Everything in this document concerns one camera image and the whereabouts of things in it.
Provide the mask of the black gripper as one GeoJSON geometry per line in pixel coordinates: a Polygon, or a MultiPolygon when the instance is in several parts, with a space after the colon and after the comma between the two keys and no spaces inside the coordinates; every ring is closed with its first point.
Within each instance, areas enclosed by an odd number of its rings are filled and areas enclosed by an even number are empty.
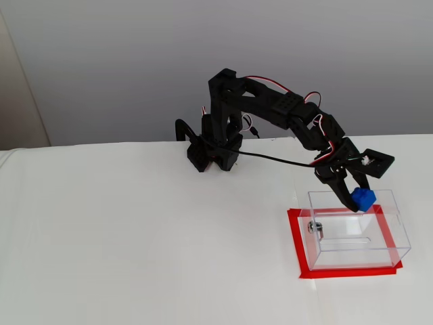
{"type": "Polygon", "coordinates": [[[353,142],[344,137],[334,146],[334,152],[325,158],[324,162],[314,164],[318,179],[326,183],[340,202],[352,212],[358,212],[359,207],[346,186],[346,172],[352,175],[360,188],[370,189],[366,174],[355,170],[355,163],[359,163],[361,158],[361,153],[353,142]]]}

